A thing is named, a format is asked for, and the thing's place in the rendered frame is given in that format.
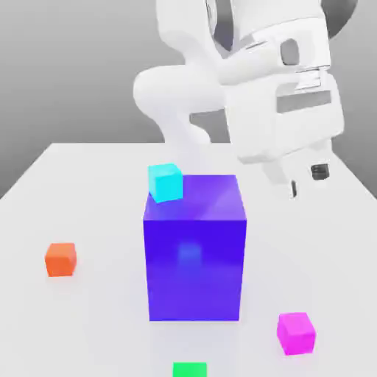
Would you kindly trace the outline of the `small cyan cube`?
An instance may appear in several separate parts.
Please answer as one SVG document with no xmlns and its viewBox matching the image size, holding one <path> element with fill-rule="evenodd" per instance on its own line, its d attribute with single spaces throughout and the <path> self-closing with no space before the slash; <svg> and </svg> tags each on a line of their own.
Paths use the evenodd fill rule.
<svg viewBox="0 0 377 377">
<path fill-rule="evenodd" d="M 148 186 L 156 203 L 183 198 L 183 174 L 173 163 L 148 166 Z"/>
</svg>

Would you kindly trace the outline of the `small magenta cube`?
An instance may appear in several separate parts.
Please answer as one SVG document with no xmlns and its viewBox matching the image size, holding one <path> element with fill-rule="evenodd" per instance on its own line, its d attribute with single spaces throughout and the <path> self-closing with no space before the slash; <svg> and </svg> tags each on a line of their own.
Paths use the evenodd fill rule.
<svg viewBox="0 0 377 377">
<path fill-rule="evenodd" d="M 278 316 L 277 337 L 287 356 L 312 353 L 317 333 L 305 312 Z"/>
</svg>

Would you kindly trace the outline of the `small green cube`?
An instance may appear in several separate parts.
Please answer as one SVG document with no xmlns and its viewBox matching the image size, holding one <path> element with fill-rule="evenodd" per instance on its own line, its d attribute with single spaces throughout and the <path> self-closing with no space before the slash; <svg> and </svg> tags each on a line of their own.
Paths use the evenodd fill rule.
<svg viewBox="0 0 377 377">
<path fill-rule="evenodd" d="M 207 377 L 205 362 L 174 362 L 172 377 Z"/>
</svg>

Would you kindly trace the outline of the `small orange cube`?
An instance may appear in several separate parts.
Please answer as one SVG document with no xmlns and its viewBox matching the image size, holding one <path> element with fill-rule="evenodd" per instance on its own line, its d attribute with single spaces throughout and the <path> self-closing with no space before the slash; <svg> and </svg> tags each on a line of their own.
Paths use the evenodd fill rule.
<svg viewBox="0 0 377 377">
<path fill-rule="evenodd" d="M 45 255 L 49 277 L 72 276 L 77 265 L 77 252 L 74 243 L 52 243 Z"/>
</svg>

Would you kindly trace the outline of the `large blue box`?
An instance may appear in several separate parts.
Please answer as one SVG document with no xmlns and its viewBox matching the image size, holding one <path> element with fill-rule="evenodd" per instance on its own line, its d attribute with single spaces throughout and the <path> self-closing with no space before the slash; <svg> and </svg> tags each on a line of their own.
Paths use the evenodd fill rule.
<svg viewBox="0 0 377 377">
<path fill-rule="evenodd" d="M 186 175 L 181 200 L 147 198 L 151 321 L 237 321 L 247 217 L 234 175 Z"/>
</svg>

